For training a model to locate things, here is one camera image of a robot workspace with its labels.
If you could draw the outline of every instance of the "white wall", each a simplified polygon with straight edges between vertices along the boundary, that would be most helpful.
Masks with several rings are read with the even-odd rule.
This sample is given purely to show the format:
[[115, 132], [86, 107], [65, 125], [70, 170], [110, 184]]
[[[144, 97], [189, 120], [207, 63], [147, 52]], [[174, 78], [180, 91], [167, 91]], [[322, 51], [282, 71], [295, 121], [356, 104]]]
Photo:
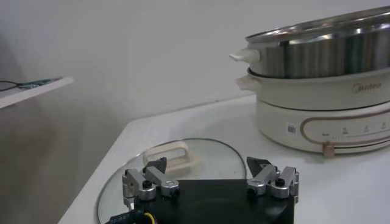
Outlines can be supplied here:
[[0, 111], [0, 223], [55, 223], [132, 119], [245, 94], [246, 35], [386, 4], [1, 0], [0, 79], [75, 83]]

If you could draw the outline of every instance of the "pot handle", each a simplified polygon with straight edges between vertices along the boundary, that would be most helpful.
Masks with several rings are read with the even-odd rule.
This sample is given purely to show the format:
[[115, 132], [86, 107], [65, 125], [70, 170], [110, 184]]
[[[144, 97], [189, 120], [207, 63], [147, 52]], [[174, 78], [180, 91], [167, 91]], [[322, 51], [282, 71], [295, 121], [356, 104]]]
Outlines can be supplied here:
[[245, 75], [241, 78], [236, 79], [236, 83], [240, 90], [249, 90], [257, 92], [261, 88], [261, 83], [258, 79], [253, 78], [251, 75]]

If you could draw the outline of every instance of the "copper trim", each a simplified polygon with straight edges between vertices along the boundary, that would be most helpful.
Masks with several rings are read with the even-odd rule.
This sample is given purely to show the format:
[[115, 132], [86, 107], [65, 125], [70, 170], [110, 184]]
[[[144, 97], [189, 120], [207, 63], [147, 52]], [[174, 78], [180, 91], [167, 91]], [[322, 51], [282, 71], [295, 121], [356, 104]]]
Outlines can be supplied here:
[[[319, 141], [315, 141], [315, 140], [312, 140], [310, 139], [306, 133], [305, 133], [305, 125], [311, 121], [322, 121], [322, 120], [325, 120], [325, 121], [338, 121], [338, 120], [348, 120], [348, 119], [358, 119], [358, 118], [365, 118], [365, 117], [372, 117], [372, 116], [376, 116], [376, 115], [380, 115], [380, 114], [385, 114], [385, 113], [388, 113], [390, 112], [390, 109], [387, 109], [387, 110], [384, 110], [384, 111], [381, 111], [381, 112], [376, 112], [376, 113], [370, 113], [370, 114], [365, 114], [365, 115], [359, 115], [359, 116], [343, 116], [343, 117], [310, 117], [306, 120], [304, 120], [301, 125], [300, 125], [300, 132], [302, 134], [302, 137], [304, 139], [306, 139], [308, 142], [311, 142], [313, 144], [318, 144], [318, 145], [323, 145], [325, 144], [326, 142], [328, 141], [325, 141], [325, 142], [319, 142]], [[382, 137], [382, 138], [378, 138], [378, 139], [372, 139], [372, 140], [365, 140], [365, 141], [358, 141], [358, 142], [332, 142], [333, 145], [361, 145], [361, 144], [370, 144], [370, 143], [373, 143], [373, 142], [377, 142], [377, 141], [383, 141], [383, 140], [387, 140], [387, 139], [390, 139], [390, 135], [389, 136], [386, 136], [386, 137]]]

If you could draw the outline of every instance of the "screw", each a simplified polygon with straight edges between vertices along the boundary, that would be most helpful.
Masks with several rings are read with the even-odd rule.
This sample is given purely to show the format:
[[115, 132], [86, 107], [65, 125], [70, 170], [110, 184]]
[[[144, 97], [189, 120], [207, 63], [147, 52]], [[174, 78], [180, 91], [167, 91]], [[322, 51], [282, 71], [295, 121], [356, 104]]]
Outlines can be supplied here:
[[277, 187], [283, 187], [285, 185], [285, 180], [281, 179], [281, 178], [278, 178], [278, 179], [275, 180], [275, 185]]
[[143, 182], [142, 182], [142, 188], [143, 189], [149, 189], [149, 188], [151, 188], [152, 187], [152, 182], [151, 181], [149, 181], [149, 180], [144, 180]]

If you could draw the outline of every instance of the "cream pot handle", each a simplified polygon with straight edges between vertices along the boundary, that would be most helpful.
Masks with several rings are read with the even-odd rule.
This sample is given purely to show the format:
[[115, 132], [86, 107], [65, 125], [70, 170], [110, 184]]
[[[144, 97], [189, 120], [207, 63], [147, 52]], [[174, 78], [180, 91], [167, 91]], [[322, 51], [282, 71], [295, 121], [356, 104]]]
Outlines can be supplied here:
[[229, 57], [235, 61], [245, 61], [246, 63], [257, 63], [261, 60], [260, 52], [255, 49], [244, 48]]
[[253, 92], [259, 92], [261, 83], [251, 75], [245, 75], [241, 78], [236, 79], [236, 83], [241, 90], [249, 90]]

